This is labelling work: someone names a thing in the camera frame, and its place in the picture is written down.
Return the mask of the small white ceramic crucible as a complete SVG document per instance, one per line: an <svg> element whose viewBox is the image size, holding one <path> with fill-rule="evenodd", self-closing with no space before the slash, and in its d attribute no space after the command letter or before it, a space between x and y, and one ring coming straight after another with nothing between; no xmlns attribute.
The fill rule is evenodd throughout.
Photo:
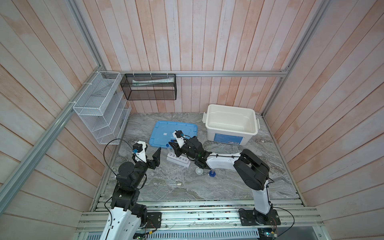
<svg viewBox="0 0 384 240"><path fill-rule="evenodd" d="M203 172L204 172L203 169L201 169L201 168L196 168L196 174L198 174L198 175L202 175Z"/></svg>

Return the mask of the blue hexagonal base cylinder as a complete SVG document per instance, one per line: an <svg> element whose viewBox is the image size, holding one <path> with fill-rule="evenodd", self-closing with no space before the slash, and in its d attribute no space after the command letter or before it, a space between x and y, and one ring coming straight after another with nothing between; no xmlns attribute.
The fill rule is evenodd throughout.
<svg viewBox="0 0 384 240"><path fill-rule="evenodd" d="M209 171L209 176L210 177L215 177L216 176L216 172L214 170L210 170Z"/></svg>

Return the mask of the white test tube rack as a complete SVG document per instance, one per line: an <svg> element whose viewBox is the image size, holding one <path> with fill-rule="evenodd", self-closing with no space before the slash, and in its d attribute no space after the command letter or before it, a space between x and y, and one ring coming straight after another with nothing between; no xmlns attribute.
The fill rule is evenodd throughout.
<svg viewBox="0 0 384 240"><path fill-rule="evenodd" d="M177 157L173 153L168 153L167 154L167 161L172 162L174 164L180 165L182 167L188 168L191 164L191 161L183 156Z"/></svg>

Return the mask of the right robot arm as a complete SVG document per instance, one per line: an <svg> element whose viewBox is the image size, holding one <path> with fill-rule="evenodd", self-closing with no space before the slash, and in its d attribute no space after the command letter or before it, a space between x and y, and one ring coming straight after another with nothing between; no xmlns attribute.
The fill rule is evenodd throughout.
<svg viewBox="0 0 384 240"><path fill-rule="evenodd" d="M186 138L182 131L174 131L173 137L175 139L169 145L176 158L184 155L200 169L236 171L245 185L253 191L255 214L264 217L271 212L272 204L267 190L270 167L252 151L244 149L236 154L217 154L204 150L196 136Z"/></svg>

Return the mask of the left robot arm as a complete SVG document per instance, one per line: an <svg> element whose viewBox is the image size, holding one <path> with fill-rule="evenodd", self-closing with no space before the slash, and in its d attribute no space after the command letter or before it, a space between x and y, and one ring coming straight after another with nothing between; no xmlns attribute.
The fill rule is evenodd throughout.
<svg viewBox="0 0 384 240"><path fill-rule="evenodd" d="M133 145L132 161L122 163L115 174L117 184L110 197L109 217L101 235L102 240L143 240L155 233L155 226L161 220L148 218L147 206L138 204L139 186L146 183L147 170L156 169L160 165L161 148L158 148L151 159L146 156L147 145L138 141Z"/></svg>

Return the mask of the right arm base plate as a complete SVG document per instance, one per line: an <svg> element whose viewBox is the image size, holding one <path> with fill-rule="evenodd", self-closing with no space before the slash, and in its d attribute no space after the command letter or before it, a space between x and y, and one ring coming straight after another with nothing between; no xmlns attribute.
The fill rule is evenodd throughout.
<svg viewBox="0 0 384 240"><path fill-rule="evenodd" d="M270 211L264 215L255 209L245 210L239 209L239 218L242 226L279 226L281 225L281 220L278 215L278 212L275 209L270 209Z"/></svg>

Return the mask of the white plastic storage bin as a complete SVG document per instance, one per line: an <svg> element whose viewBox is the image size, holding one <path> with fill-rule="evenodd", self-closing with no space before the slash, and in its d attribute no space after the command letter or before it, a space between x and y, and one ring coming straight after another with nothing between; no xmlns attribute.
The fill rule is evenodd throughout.
<svg viewBox="0 0 384 240"><path fill-rule="evenodd" d="M258 134L260 121L252 109L209 105L202 122L212 142L244 146Z"/></svg>

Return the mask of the blue plastic bin lid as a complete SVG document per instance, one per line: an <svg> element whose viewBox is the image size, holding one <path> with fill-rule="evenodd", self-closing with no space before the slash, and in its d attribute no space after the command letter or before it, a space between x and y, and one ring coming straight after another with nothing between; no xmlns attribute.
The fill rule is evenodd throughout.
<svg viewBox="0 0 384 240"><path fill-rule="evenodd" d="M150 146L166 148L166 144L176 139L173 136L175 131L182 131L183 134L194 137L198 133L198 126L190 123L158 121L150 137Z"/></svg>

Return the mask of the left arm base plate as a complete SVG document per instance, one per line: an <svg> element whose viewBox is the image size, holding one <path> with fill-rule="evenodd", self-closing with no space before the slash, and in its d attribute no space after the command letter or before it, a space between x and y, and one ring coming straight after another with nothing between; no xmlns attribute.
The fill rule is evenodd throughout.
<svg viewBox="0 0 384 240"><path fill-rule="evenodd" d="M143 227L159 229L161 227L161 223L161 212L149 212L146 217L142 217L140 215L130 215L124 229L137 230L138 228Z"/></svg>

